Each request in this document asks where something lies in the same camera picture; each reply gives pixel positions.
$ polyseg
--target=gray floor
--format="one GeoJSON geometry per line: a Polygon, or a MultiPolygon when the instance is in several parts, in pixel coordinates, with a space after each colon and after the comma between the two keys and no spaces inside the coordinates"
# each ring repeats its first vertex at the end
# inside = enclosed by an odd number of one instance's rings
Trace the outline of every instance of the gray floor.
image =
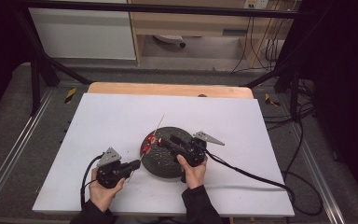
{"type": "MultiPolygon", "coordinates": [[[[97,81],[175,83],[238,86],[245,84],[263,74],[257,70],[230,74],[241,57],[239,43],[235,39],[217,39],[189,37],[185,49],[162,44],[149,37],[146,39],[145,61],[141,66],[133,63],[104,63],[89,65],[82,62],[74,67],[79,74],[97,81]]],[[[46,216],[32,211],[36,190],[43,185],[48,169],[54,161],[70,121],[76,112],[81,95],[87,86],[75,84],[73,80],[60,74],[62,84],[54,89],[48,107],[34,129],[26,147],[17,161],[10,177],[0,191],[0,221],[2,223],[37,223],[37,220],[69,220],[71,216],[46,216]],[[77,92],[71,104],[63,103],[71,86],[77,85],[77,92]]],[[[266,105],[265,93],[276,97],[271,88],[274,79],[255,88],[255,98],[259,100],[264,116],[283,116],[281,106],[266,105]]],[[[0,103],[0,166],[8,152],[21,134],[31,111],[31,85],[29,67],[19,67],[0,103]]],[[[330,186],[337,204],[347,223],[358,223],[358,186],[344,163],[333,160],[332,151],[324,138],[317,118],[304,119],[304,133],[326,181],[330,186]]],[[[270,140],[281,169],[285,169],[297,141],[290,125],[269,132],[270,140]]],[[[301,155],[296,159],[292,171],[311,181],[310,172],[301,155]]],[[[314,193],[295,179],[289,177],[287,185],[294,189],[297,196],[296,205],[314,211],[317,198],[314,193]]],[[[153,217],[137,217],[151,221],[153,217]]],[[[291,218],[293,223],[329,223],[325,212],[317,217],[308,217],[296,212],[291,218]]],[[[121,217],[118,223],[138,223],[134,217],[121,217]]],[[[235,218],[235,223],[252,223],[250,218],[235,218]]],[[[282,218],[258,217],[256,223],[284,223],[282,218]]]]}

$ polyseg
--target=floor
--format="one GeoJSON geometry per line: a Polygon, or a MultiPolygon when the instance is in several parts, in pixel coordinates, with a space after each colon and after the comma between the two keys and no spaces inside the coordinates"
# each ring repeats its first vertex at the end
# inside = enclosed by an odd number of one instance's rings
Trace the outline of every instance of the floor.
{"type": "MultiPolygon", "coordinates": [[[[204,84],[238,86],[248,83],[265,74],[267,69],[244,70],[231,73],[241,60],[239,41],[233,38],[185,37],[186,47],[165,44],[149,36],[145,42],[144,62],[92,61],[92,60],[63,60],[73,67],[80,75],[98,81],[116,82],[150,82],[174,84],[204,84]]],[[[238,69],[248,69],[246,60],[241,60],[238,69]]],[[[0,103],[0,168],[6,162],[7,155],[13,146],[19,145],[19,135],[29,121],[31,111],[30,72],[27,65],[19,67],[7,88],[0,103]]],[[[72,216],[46,216],[32,211],[38,189],[43,185],[48,169],[60,142],[65,137],[76,107],[87,86],[74,82],[68,76],[59,73],[62,83],[58,88],[47,88],[51,98],[31,136],[20,146],[20,155],[14,155],[8,176],[3,176],[0,188],[0,223],[68,223],[72,216]],[[71,104],[63,101],[68,91],[77,87],[71,104]]],[[[255,98],[258,99],[263,116],[279,117],[286,115],[283,106],[287,94],[275,94],[273,84],[275,79],[254,88],[255,98]],[[266,104],[266,93],[275,104],[266,104]]],[[[301,104],[306,98],[300,97],[301,104]]],[[[331,189],[337,203],[338,211],[342,213],[344,222],[333,222],[328,211],[322,211],[318,216],[310,217],[296,211],[291,217],[292,223],[358,223],[358,186],[351,177],[344,163],[333,160],[333,151],[324,138],[317,117],[308,116],[303,119],[306,144],[311,148],[324,178],[331,189]]],[[[296,124],[286,124],[268,132],[277,161],[282,170],[287,167],[298,145],[296,124]]],[[[309,182],[313,182],[307,159],[303,153],[296,158],[291,171],[300,174],[309,182]]],[[[286,184],[295,190],[297,206],[307,211],[318,209],[318,199],[312,190],[295,178],[288,177],[286,184]]],[[[117,223],[141,223],[155,221],[155,217],[120,217],[117,223]]],[[[236,217],[234,223],[285,223],[283,218],[236,217]]]]}

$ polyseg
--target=red object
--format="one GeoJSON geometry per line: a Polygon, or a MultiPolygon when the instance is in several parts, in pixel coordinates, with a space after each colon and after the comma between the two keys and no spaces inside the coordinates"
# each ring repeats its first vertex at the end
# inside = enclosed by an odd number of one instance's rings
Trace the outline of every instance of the red object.
{"type": "Polygon", "coordinates": [[[142,147],[142,153],[147,154],[147,153],[149,153],[150,149],[151,149],[151,146],[149,144],[146,144],[142,147]]]}
{"type": "Polygon", "coordinates": [[[156,141],[156,136],[155,135],[150,134],[149,136],[147,136],[147,142],[149,144],[153,144],[153,143],[155,143],[155,141],[156,141]]]}

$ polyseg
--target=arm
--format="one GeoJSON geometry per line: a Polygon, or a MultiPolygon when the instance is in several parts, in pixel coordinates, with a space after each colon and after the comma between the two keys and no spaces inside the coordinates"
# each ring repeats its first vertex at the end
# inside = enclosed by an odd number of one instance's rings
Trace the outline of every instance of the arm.
{"type": "Polygon", "coordinates": [[[182,165],[182,169],[186,172],[188,189],[183,192],[182,198],[186,207],[187,223],[222,224],[222,219],[214,209],[206,189],[203,186],[207,157],[205,157],[205,161],[197,167],[191,167],[181,155],[178,155],[177,159],[182,165]]]}
{"type": "MultiPolygon", "coordinates": [[[[97,168],[91,173],[91,180],[97,178],[97,168]]],[[[123,189],[124,178],[118,181],[113,189],[106,189],[98,181],[93,181],[89,185],[89,200],[82,208],[81,212],[75,216],[70,224],[112,224],[115,217],[110,212],[109,205],[112,203],[116,194],[123,189]]]]}

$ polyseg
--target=person's left hand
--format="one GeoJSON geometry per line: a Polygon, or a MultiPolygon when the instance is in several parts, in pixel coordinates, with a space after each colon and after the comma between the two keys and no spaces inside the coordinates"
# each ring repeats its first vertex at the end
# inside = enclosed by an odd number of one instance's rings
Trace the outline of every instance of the person's left hand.
{"type": "MultiPolygon", "coordinates": [[[[97,178],[98,168],[92,169],[91,180],[97,178]]],[[[125,178],[121,178],[113,189],[106,189],[98,181],[89,184],[89,199],[104,213],[116,194],[123,189],[125,178]]]]}

